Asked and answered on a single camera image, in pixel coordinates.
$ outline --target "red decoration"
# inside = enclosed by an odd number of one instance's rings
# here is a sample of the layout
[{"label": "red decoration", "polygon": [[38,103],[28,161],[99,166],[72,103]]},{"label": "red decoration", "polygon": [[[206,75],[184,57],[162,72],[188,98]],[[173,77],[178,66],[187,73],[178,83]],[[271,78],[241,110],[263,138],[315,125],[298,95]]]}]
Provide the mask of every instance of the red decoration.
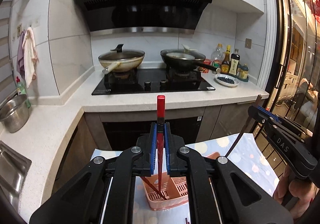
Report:
[{"label": "red decoration", "polygon": [[318,23],[320,23],[320,1],[305,0],[304,2],[309,6],[311,13],[316,17]]}]

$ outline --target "pink towel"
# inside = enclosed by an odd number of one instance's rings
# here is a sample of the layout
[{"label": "pink towel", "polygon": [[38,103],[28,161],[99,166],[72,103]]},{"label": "pink towel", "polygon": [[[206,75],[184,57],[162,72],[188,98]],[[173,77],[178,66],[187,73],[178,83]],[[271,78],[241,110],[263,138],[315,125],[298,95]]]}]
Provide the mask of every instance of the pink towel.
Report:
[{"label": "pink towel", "polygon": [[24,79],[24,52],[22,43],[24,40],[24,35],[26,31],[24,30],[20,35],[19,45],[18,45],[18,55],[17,55],[17,72],[21,75]]},{"label": "pink towel", "polygon": [[38,55],[36,50],[35,36],[31,27],[26,31],[24,36],[22,47],[24,50],[24,70],[27,88],[30,83],[36,79],[36,62],[38,61]]}]

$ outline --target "plastic basket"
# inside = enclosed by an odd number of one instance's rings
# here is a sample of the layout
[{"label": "plastic basket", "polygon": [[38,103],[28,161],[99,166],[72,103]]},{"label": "plastic basket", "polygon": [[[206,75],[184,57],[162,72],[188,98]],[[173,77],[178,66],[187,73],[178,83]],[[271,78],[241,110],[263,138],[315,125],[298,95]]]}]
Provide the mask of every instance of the plastic basket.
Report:
[{"label": "plastic basket", "polygon": [[[208,158],[216,159],[219,153],[208,155]],[[158,174],[146,177],[150,183],[158,189]],[[188,202],[188,186],[185,177],[170,178],[167,172],[162,173],[161,194],[167,199],[162,199],[148,184],[143,182],[150,208],[153,211],[170,209]]]}]

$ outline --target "blue gripper pad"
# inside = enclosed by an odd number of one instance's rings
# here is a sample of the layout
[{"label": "blue gripper pad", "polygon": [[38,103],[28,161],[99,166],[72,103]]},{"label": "blue gripper pad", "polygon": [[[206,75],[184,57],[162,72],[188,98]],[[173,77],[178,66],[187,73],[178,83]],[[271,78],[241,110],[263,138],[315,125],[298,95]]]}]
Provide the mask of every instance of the blue gripper pad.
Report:
[{"label": "blue gripper pad", "polygon": [[156,167],[156,144],[157,144],[157,124],[155,124],[155,128],[153,129],[153,139],[152,139],[152,147],[150,154],[150,173],[153,175]]},{"label": "blue gripper pad", "polygon": [[274,119],[276,120],[276,122],[279,123],[279,119],[278,119],[278,117],[277,117],[276,115],[274,115],[273,113],[270,113],[269,111],[265,110],[265,109],[262,108],[261,106],[258,106],[258,109],[259,109],[262,113],[267,114],[269,117],[274,118]]},{"label": "blue gripper pad", "polygon": [[164,144],[165,144],[165,161],[167,165],[167,174],[169,175],[170,174],[170,153],[169,153],[167,124],[164,124]]}]

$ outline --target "screw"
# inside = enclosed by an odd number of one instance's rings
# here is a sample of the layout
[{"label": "screw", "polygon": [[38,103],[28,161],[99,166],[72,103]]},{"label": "screw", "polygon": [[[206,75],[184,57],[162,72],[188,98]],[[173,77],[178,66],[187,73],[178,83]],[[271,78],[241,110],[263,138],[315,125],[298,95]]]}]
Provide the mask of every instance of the screw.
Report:
[{"label": "screw", "polygon": [[140,147],[132,147],[131,152],[133,152],[134,154],[137,154],[137,153],[141,152],[141,148]]},{"label": "screw", "polygon": [[188,147],[181,147],[181,148],[179,149],[179,151],[180,151],[181,153],[183,153],[183,154],[187,154],[187,153],[190,152],[190,150],[189,150]]},{"label": "screw", "polygon": [[228,162],[228,159],[224,156],[218,157],[218,162],[221,164],[226,164]]},{"label": "screw", "polygon": [[95,157],[95,158],[93,159],[93,162],[94,162],[95,164],[100,164],[100,163],[103,162],[103,158],[102,158],[101,156],[97,156],[97,157]]}]

